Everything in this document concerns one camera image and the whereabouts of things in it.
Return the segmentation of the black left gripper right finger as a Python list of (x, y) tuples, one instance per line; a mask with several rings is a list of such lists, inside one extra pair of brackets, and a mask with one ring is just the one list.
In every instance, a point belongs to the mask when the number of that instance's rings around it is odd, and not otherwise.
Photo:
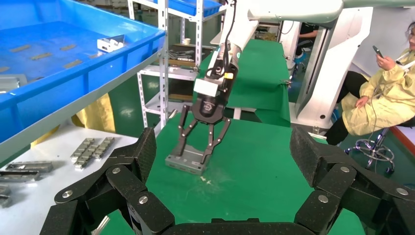
[(290, 152), (313, 191), (294, 222), (312, 234), (326, 235), (342, 210), (358, 216), (378, 235), (415, 232), (415, 192), (361, 167), (336, 146), (319, 143), (295, 127)]

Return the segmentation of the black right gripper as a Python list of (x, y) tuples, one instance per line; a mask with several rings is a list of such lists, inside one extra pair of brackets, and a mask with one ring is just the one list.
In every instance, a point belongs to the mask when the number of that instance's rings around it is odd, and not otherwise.
[[(207, 77), (197, 78), (194, 84), (194, 92), (197, 95), (196, 101), (192, 106), (184, 105), (182, 108), (178, 129), (179, 142), (176, 146), (176, 155), (182, 156), (186, 145), (187, 136), (197, 125), (198, 121), (209, 124), (208, 145), (203, 153), (201, 164), (204, 165), (208, 157), (213, 153), (216, 145), (220, 144), (231, 124), (231, 119), (224, 117), (224, 110), (228, 103), (229, 96), (236, 76), (238, 66), (230, 64), (230, 70), (225, 73), (221, 79), (210, 79)], [(189, 110), (192, 110), (195, 117), (191, 123), (186, 126), (185, 121)], [(224, 126), (218, 137), (214, 137), (214, 127), (220, 121)]]

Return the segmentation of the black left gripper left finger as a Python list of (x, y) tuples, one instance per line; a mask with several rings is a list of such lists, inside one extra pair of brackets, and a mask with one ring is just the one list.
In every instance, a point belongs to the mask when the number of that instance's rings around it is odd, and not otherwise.
[(160, 235), (173, 227), (174, 215), (146, 186), (156, 151), (149, 127), (135, 143), (116, 148), (100, 169), (55, 195), (41, 234), (89, 235), (117, 210), (137, 235)]

